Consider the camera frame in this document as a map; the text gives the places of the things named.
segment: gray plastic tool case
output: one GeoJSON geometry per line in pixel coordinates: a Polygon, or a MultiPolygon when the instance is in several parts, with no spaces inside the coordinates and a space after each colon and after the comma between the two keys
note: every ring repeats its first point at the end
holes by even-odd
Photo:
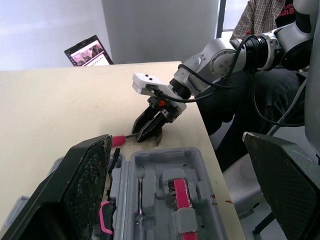
{"type": "Polygon", "coordinates": [[[115,240],[134,240],[139,177],[143,177],[146,240],[179,240],[182,233],[194,231],[198,240],[228,239],[201,152],[188,147],[141,151],[130,161],[120,155],[110,190],[110,199],[116,203],[115,240]],[[174,207],[168,181],[178,178],[187,182],[194,211],[176,211],[174,207]]]}

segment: dark pants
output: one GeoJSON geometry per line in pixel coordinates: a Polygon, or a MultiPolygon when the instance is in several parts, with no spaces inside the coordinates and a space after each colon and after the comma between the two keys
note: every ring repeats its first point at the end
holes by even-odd
{"type": "MultiPolygon", "coordinates": [[[[296,71],[273,69],[259,71],[255,74],[255,99],[260,113],[267,119],[278,121],[292,103],[304,78],[298,77],[296,71]]],[[[215,133],[222,122],[230,122],[231,127],[215,151],[222,171],[225,171],[239,158],[247,153],[242,142],[244,132],[266,134],[271,124],[261,119],[252,102],[252,81],[249,71],[233,73],[229,79],[234,85],[231,89],[214,89],[210,87],[201,96],[216,93],[199,101],[198,107],[209,135],[215,133]]],[[[303,91],[291,114],[285,122],[298,124],[304,121],[303,91]]]]}

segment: person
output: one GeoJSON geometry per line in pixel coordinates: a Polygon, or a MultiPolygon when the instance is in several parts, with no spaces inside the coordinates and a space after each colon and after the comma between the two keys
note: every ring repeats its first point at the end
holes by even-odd
{"type": "MultiPolygon", "coordinates": [[[[261,34],[293,23],[296,19],[293,0],[249,0],[231,40],[243,39],[247,34],[261,34]]],[[[215,94],[197,102],[209,135],[215,133],[222,122],[232,125],[222,139],[215,154],[222,171],[225,171],[247,153],[242,142],[244,132],[266,134],[272,124],[260,118],[252,101],[252,71],[233,73],[229,81],[234,88],[208,88],[201,96],[215,94]]],[[[305,78],[296,71],[284,68],[255,73],[255,98],[260,113],[271,121],[278,121],[292,103],[305,78]]],[[[304,96],[285,119],[287,124],[304,122],[304,96]]]]}

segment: beige tabletop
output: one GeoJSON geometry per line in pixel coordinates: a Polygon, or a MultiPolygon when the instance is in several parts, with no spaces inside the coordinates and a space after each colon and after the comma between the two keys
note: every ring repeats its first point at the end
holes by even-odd
{"type": "MultiPolygon", "coordinates": [[[[132,88],[134,72],[169,83],[179,62],[0,71],[0,224],[17,199],[31,196],[53,163],[79,142],[103,134],[126,135],[148,107],[132,88]]],[[[190,103],[163,138],[127,143],[130,159],[140,150],[195,147],[205,160],[230,239],[245,239],[197,104],[190,103]]]]}

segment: laptop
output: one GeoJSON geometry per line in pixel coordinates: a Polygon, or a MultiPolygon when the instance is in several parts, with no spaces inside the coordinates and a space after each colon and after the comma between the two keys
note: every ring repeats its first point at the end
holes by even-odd
{"type": "Polygon", "coordinates": [[[65,50],[64,53],[75,67],[113,65],[109,54],[97,35],[65,50]]]}

